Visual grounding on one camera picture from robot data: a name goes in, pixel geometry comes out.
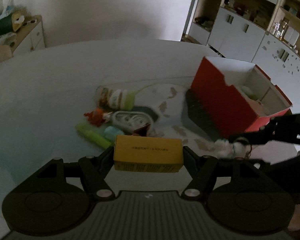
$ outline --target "metal screw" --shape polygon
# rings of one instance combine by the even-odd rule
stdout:
[[[200,195],[200,191],[195,188],[188,188],[185,190],[185,195],[188,197],[197,197]]]
[[[109,189],[100,189],[97,191],[98,197],[105,198],[105,197],[110,197],[111,195],[112,195],[112,191]]]

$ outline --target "green highlighter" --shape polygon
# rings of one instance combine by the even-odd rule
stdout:
[[[107,149],[114,145],[114,143],[94,131],[94,129],[92,129],[92,127],[87,123],[79,123],[75,128],[80,135],[103,149]]]

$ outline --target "yellow box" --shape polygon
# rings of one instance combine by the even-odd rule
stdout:
[[[117,136],[114,148],[117,171],[177,172],[182,166],[180,139]]]

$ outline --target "clutter on table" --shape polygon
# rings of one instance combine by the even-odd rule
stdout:
[[[120,84],[107,86],[108,91],[112,90],[108,95],[111,97],[118,90],[124,91],[124,89],[120,89],[120,86]],[[131,106],[131,111],[112,109],[108,103],[100,103],[101,91],[105,91],[103,88],[98,87],[94,96],[97,108],[92,112],[85,113],[86,121],[76,127],[80,135],[103,149],[111,143],[113,145],[117,136],[120,135],[165,137],[181,139],[182,145],[189,146],[200,156],[211,155],[217,158],[249,157],[247,154],[250,149],[246,149],[240,143],[230,144],[225,139],[214,142],[208,137],[201,137],[192,132],[191,127],[193,125],[187,126],[187,128],[182,126],[182,109],[183,104],[186,102],[187,91],[185,87],[157,83],[145,86],[140,90],[127,89],[125,93],[134,94],[134,103],[140,104],[139,106]],[[253,91],[249,90],[248,87],[243,86],[242,90],[245,91],[247,97],[257,100],[257,98],[254,98]]]

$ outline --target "cabinet handle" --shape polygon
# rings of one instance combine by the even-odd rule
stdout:
[[[283,50],[282,50],[282,54],[281,54],[281,56],[280,56],[280,59],[281,59],[283,62],[286,62],[286,60],[287,60],[288,57],[289,57],[289,53],[283,49]]]
[[[249,24],[247,24],[247,26],[246,26],[244,32],[247,33],[248,29],[249,29]]]
[[[226,22],[232,24],[233,18],[234,18],[233,16],[231,16],[230,14],[228,14]]]
[[[286,55],[283,56],[283,59],[282,59],[283,62],[286,62],[287,58],[289,57],[289,53],[288,53],[287,51],[285,52],[285,54],[286,54]]]

